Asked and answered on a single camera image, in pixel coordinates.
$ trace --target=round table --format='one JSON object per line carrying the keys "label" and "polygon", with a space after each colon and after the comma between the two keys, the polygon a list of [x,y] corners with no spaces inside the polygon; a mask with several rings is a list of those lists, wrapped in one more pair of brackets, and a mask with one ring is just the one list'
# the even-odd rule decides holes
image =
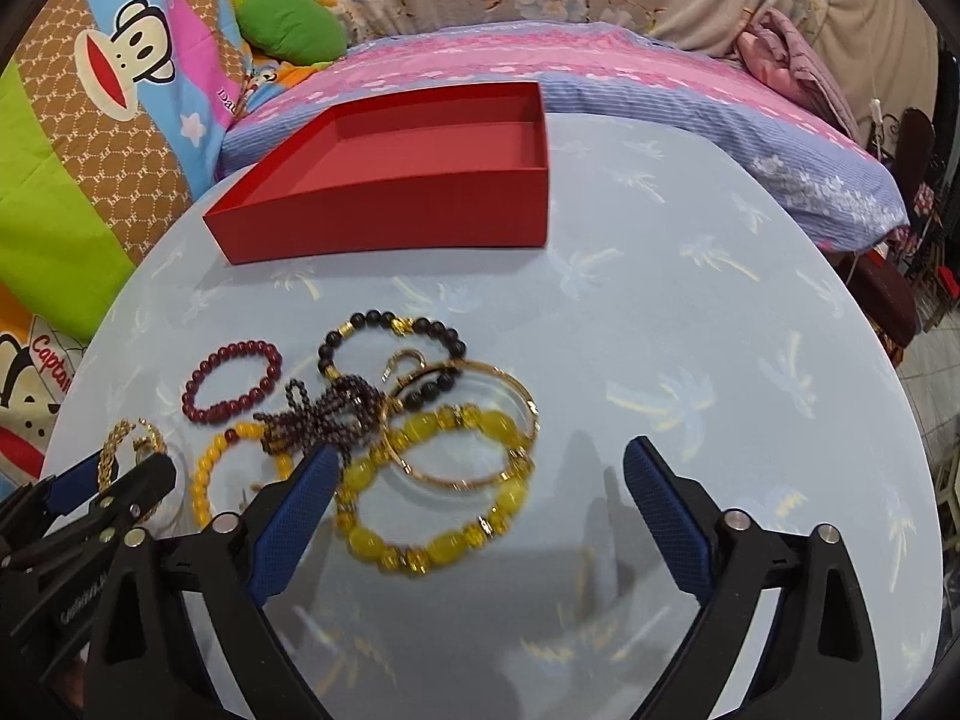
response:
{"label": "round table", "polygon": [[[746,509],[765,528],[840,529],[877,642],[883,716],[894,717],[932,664],[940,548],[920,436],[867,320],[800,228],[706,140],[568,114],[548,117],[548,135],[546,250],[231,266],[202,220],[235,177],[222,182],[110,309],[44,472],[83,458],[122,416],[154,420],[192,466],[216,429],[188,423],[179,396],[210,351],[265,338],[285,357],[284,378],[304,378],[316,395],[316,349],[328,329],[370,308],[425,314],[456,327],[470,357],[533,391],[536,472],[505,538],[421,580],[354,560],[325,514],[266,611],[335,717],[628,717],[697,610],[624,487],[623,450],[637,435],[720,507]],[[364,331],[344,343],[337,365],[374,377],[396,347],[391,334]],[[260,363],[215,371],[198,404],[248,388]],[[451,394],[467,398],[510,408],[479,380]],[[280,390],[265,404],[282,406]],[[502,461],[475,437],[416,451],[448,473]],[[213,508],[237,509],[251,483],[271,479],[269,459],[244,442],[214,472]],[[489,502],[426,490],[391,466],[362,496],[361,514],[384,536],[424,542]],[[765,591],[716,712],[741,700],[775,605],[776,592]],[[203,646],[224,705],[246,712],[215,643]]]}

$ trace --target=folded pink cloth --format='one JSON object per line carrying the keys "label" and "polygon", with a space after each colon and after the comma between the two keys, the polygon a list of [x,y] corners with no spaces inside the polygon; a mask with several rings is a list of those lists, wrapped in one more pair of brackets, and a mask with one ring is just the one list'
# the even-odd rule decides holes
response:
{"label": "folded pink cloth", "polygon": [[770,9],[747,26],[736,47],[750,75],[816,114],[853,141],[859,130],[840,85],[791,20]]}

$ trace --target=screw head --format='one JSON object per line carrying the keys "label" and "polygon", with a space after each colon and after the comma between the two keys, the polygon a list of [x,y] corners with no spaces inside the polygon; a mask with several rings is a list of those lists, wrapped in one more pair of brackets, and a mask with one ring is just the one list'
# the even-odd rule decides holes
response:
{"label": "screw head", "polygon": [[123,543],[128,547],[138,547],[147,538],[147,532],[143,528],[133,528],[130,531],[127,531],[126,536],[123,537]]}
{"label": "screw head", "polygon": [[740,509],[730,509],[723,512],[723,522],[731,531],[745,531],[750,527],[752,520],[747,512],[741,512]]}
{"label": "screw head", "polygon": [[217,533],[230,533],[239,524],[240,517],[237,517],[233,512],[224,512],[223,514],[217,514],[217,518],[213,520],[213,530]]}
{"label": "screw head", "polygon": [[837,541],[840,541],[840,531],[829,524],[818,527],[817,536],[822,538],[827,544],[835,544]]}

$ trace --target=star print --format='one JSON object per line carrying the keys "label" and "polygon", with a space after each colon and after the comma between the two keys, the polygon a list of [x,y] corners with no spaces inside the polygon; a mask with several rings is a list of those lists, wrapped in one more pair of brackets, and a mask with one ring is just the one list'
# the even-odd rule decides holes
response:
{"label": "star print", "polygon": [[192,113],[189,116],[181,114],[181,135],[189,138],[190,143],[196,148],[200,147],[200,138],[206,134],[206,127],[200,121],[199,113]]}

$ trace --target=blue gripper pad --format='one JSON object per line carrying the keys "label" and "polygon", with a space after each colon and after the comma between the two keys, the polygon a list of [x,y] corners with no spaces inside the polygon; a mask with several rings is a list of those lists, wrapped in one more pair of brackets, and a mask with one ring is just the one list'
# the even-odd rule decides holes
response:
{"label": "blue gripper pad", "polygon": [[303,463],[307,467],[295,477],[287,497],[253,546],[253,573],[247,591],[258,607],[286,589],[340,480],[340,455],[332,446],[322,447]]}
{"label": "blue gripper pad", "polygon": [[709,541],[640,439],[627,444],[623,476],[673,581],[706,605],[713,594]]}
{"label": "blue gripper pad", "polygon": [[59,514],[64,517],[70,514],[83,501],[93,498],[97,494],[97,464],[100,462],[100,452],[97,450],[86,460],[67,469],[50,485],[47,494],[47,511],[50,514]]}

